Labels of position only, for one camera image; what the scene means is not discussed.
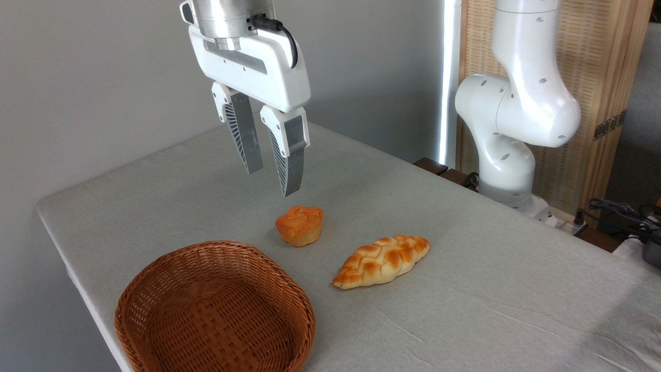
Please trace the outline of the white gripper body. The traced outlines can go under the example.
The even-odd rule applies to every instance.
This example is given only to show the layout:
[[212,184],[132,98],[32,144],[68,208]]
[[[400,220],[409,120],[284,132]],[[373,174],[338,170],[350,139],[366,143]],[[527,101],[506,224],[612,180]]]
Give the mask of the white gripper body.
[[291,66],[290,40],[282,33],[258,30],[239,38],[240,50],[219,49],[192,25],[188,33],[202,72],[215,82],[285,113],[311,99],[304,58],[299,53],[295,68]]

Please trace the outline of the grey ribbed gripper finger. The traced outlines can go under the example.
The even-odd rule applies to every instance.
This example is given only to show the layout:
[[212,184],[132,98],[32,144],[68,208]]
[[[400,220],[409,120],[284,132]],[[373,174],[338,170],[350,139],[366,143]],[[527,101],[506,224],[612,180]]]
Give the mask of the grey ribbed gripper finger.
[[311,145],[304,108],[283,113],[265,105],[260,110],[262,122],[269,129],[272,150],[284,197],[300,189],[304,175],[304,152]]
[[253,174],[262,169],[262,156],[249,97],[219,82],[213,82],[212,95],[219,119],[228,126],[246,172]]

